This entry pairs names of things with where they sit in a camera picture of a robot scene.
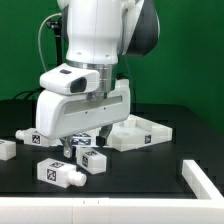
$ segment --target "small white cube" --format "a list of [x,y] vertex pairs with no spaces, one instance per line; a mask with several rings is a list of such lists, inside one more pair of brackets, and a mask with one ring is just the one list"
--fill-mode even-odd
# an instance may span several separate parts
[[16,143],[0,139],[0,160],[9,160],[16,156]]
[[91,174],[106,172],[107,157],[92,148],[76,149],[77,164]]

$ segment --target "green backdrop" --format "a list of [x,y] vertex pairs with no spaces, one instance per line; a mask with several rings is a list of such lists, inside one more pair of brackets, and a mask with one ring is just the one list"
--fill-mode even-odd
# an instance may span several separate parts
[[[161,33],[144,58],[128,58],[138,103],[184,105],[224,134],[224,1],[155,0]],[[37,50],[42,21],[59,12],[56,0],[1,1],[0,99],[39,87]],[[53,32],[43,53],[55,66]],[[124,58],[120,72],[128,73]]]

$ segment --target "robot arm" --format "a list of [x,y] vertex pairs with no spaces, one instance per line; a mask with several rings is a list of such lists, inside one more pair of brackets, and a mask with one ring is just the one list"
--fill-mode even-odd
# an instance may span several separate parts
[[[159,26],[151,0],[58,0],[58,4],[69,48],[66,63],[40,78],[46,90],[38,99],[36,128],[49,139],[67,138],[64,145],[69,148],[69,136],[128,117],[129,83],[116,80],[118,55],[144,56],[155,46]],[[151,21],[145,20],[148,10],[154,13]]]

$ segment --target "black and white pattern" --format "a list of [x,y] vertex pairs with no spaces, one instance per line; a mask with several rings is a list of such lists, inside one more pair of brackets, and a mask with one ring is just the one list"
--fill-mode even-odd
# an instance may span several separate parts
[[32,135],[32,143],[40,144],[40,135]]
[[56,171],[47,169],[47,179],[56,182]]
[[82,165],[88,167],[88,158],[85,156],[82,157]]
[[73,138],[72,145],[90,145],[91,139]]
[[97,153],[95,151],[86,152],[86,155],[88,156],[95,156]]
[[86,133],[78,133],[73,135],[73,138],[77,138],[77,137],[90,138],[91,136]]
[[63,163],[55,162],[55,163],[51,164],[50,166],[52,166],[54,168],[60,168],[60,167],[64,166],[64,164]]
[[152,140],[152,136],[151,135],[146,135],[145,136],[145,144],[151,143],[151,140]]

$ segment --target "black tabletop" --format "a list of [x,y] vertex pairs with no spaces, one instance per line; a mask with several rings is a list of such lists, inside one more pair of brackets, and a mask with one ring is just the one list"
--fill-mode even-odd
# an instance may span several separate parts
[[43,148],[15,139],[16,130],[35,124],[35,101],[0,101],[0,138],[17,141],[16,157],[0,160],[0,195],[33,197],[195,198],[181,176],[182,161],[194,159],[224,194],[224,136],[191,110],[177,105],[132,105],[132,113],[173,128],[172,141],[119,152],[97,148],[107,156],[107,171],[87,175],[83,187],[64,189],[37,180],[37,163],[46,158],[75,163],[62,146]]

